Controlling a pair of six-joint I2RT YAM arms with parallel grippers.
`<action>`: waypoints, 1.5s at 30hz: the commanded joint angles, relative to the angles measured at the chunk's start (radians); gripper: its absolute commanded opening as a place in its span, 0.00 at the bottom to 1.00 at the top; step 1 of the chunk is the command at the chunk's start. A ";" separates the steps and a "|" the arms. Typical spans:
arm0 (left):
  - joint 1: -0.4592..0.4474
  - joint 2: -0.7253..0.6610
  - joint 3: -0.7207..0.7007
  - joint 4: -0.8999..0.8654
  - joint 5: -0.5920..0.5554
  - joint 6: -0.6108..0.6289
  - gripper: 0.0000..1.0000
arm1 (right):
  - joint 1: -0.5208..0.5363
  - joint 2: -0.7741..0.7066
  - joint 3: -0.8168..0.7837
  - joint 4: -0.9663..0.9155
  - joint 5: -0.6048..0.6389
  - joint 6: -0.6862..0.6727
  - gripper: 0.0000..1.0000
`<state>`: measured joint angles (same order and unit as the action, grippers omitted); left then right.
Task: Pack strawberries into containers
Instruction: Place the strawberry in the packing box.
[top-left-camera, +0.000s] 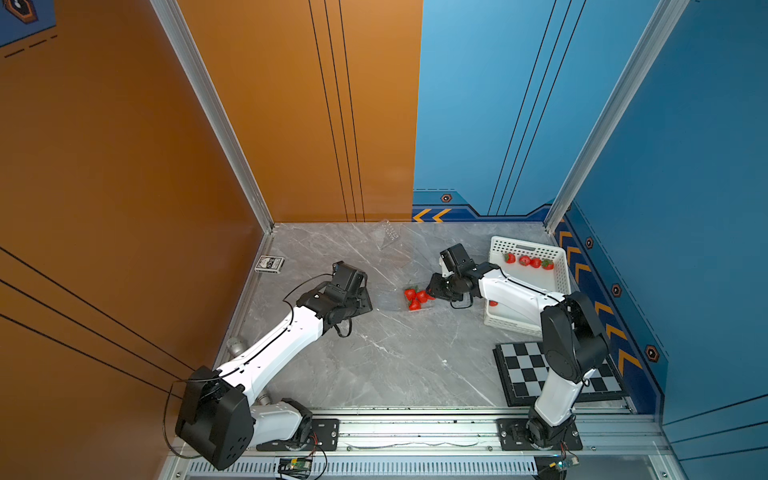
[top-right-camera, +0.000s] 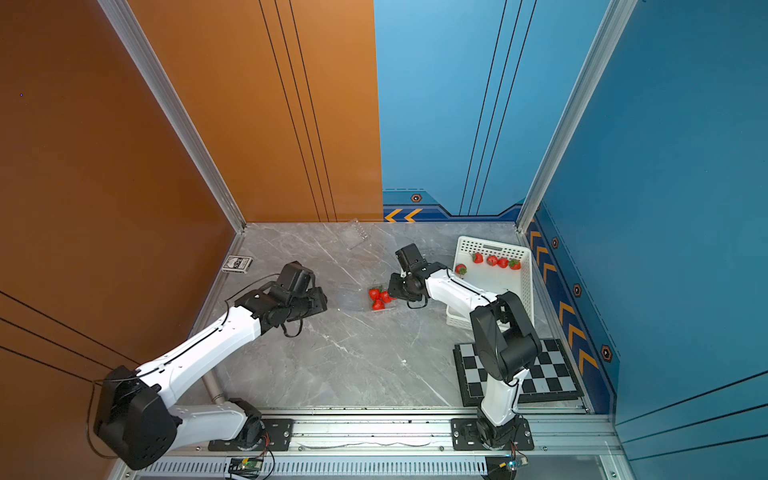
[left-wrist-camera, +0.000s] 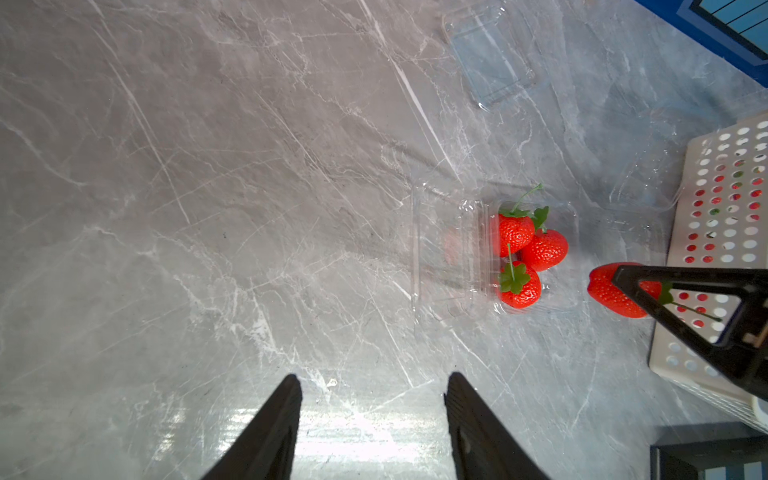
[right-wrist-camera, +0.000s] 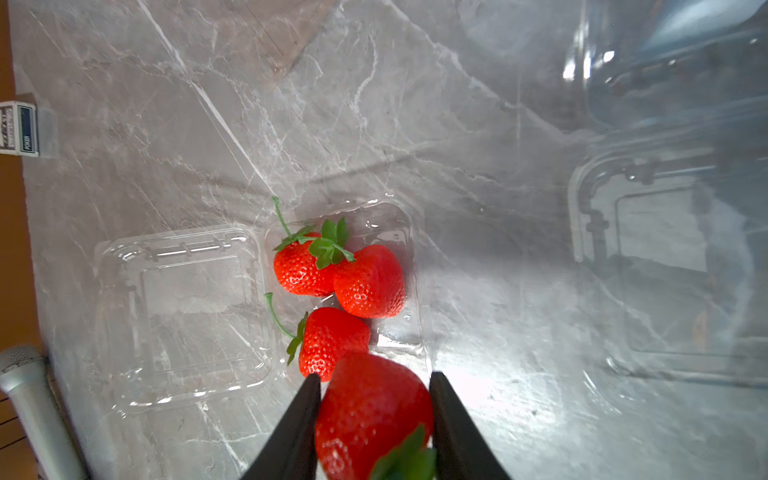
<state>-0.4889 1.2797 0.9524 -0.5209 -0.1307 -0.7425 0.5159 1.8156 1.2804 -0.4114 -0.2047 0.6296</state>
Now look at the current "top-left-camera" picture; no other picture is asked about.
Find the clear plastic clamshell container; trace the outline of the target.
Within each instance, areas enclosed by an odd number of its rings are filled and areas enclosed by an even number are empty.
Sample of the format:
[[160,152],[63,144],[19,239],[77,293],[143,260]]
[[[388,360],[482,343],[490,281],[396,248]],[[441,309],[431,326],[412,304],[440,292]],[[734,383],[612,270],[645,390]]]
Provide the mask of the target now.
[[384,293],[378,309],[384,313],[415,315],[448,311],[450,305],[447,300],[433,296],[425,283],[407,283]]

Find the white perforated plastic basket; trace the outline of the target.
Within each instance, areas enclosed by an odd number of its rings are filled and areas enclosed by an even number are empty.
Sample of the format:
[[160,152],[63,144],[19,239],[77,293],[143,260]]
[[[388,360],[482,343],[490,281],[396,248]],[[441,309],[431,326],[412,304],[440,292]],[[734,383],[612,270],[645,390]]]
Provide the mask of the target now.
[[[506,253],[515,254],[516,262],[507,264]],[[554,269],[544,270],[542,265],[540,268],[533,268],[530,264],[522,266],[519,258],[523,255],[529,256],[531,260],[552,260]],[[572,293],[565,251],[552,245],[493,236],[489,261],[499,265],[506,276],[525,287],[513,284],[517,293],[513,295],[511,302],[504,303],[494,298],[487,300],[484,324],[541,338],[540,309],[546,305],[554,305],[564,295]]]

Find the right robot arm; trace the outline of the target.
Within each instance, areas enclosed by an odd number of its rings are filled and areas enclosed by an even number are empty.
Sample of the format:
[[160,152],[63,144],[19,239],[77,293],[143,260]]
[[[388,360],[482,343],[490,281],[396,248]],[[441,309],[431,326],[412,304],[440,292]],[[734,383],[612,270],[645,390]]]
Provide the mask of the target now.
[[562,447],[575,430],[573,407],[609,354],[609,341],[585,294],[549,292],[517,280],[490,262],[476,263],[461,244],[440,253],[441,273],[427,293],[449,302],[464,297],[496,301],[538,326],[549,372],[523,432],[539,450]]

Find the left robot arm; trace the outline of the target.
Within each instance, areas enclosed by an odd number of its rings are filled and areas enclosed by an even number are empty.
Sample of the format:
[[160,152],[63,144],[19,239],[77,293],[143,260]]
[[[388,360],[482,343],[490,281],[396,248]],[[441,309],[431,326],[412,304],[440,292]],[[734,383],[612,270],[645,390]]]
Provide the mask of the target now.
[[250,447],[280,442],[301,449],[309,443],[309,409],[288,398],[261,405],[258,397],[302,350],[372,309],[364,271],[339,261],[318,278],[253,346],[215,369],[200,367],[185,380],[175,434],[214,468],[229,468]]

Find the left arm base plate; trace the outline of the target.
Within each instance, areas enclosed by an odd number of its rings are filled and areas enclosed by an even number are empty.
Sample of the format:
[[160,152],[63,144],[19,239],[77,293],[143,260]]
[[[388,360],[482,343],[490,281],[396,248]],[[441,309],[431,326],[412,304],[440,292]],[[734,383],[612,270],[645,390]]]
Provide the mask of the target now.
[[256,446],[259,452],[311,452],[317,446],[325,452],[334,452],[338,447],[340,420],[337,418],[313,419],[305,440],[275,440]]

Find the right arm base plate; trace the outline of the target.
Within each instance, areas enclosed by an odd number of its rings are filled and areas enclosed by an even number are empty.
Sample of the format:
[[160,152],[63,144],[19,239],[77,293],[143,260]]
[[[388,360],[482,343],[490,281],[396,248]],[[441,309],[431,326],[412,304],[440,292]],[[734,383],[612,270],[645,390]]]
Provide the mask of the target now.
[[496,421],[503,451],[581,451],[583,443],[573,419],[552,427],[534,418],[501,418]]

